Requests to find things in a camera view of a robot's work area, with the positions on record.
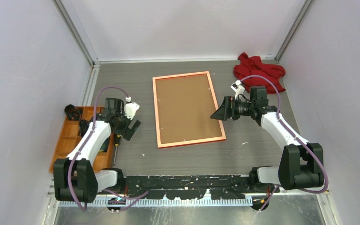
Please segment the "yellow black screwdriver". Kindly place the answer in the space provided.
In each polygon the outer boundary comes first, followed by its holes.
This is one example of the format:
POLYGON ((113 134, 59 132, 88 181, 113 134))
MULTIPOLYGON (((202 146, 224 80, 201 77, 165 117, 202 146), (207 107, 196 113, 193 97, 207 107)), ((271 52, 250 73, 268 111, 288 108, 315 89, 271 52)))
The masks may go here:
POLYGON ((113 164, 116 164, 117 154, 118 154, 118 148, 120 145, 121 136, 115 135, 114 137, 114 154, 113 154, 113 164))

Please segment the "red picture frame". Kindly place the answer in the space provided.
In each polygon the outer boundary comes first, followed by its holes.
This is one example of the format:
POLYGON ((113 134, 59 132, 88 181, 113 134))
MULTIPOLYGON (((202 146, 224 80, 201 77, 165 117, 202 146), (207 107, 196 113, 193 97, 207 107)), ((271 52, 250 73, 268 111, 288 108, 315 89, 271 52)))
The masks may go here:
POLYGON ((158 148, 226 140, 208 71, 156 76, 152 79, 158 148))

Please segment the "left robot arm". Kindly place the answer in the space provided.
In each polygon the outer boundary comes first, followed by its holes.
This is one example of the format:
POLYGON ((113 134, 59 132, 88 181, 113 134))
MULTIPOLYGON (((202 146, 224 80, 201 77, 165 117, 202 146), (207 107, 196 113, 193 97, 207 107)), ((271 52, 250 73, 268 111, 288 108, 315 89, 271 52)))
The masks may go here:
POLYGON ((129 141, 141 122, 134 117, 140 105, 127 97, 107 98, 104 107, 93 106, 89 126, 80 142, 64 158, 52 165, 54 193, 59 201, 91 203, 97 194, 109 189, 120 194, 125 188, 121 169, 102 168, 95 172, 93 164, 101 146, 112 135, 129 141))

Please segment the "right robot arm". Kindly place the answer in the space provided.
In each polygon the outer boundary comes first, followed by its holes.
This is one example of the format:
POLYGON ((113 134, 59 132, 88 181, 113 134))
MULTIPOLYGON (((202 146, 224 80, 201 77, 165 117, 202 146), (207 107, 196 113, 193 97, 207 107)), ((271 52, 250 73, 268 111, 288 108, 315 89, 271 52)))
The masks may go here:
POLYGON ((225 96, 221 106, 210 116, 225 121, 248 116, 266 130, 282 151, 278 167, 254 167, 249 173, 249 187, 262 192, 268 184, 280 185, 285 190, 319 188, 324 185, 323 148, 298 137, 295 130, 269 105, 267 91, 263 86, 250 89, 246 99, 236 88, 235 96, 225 96))

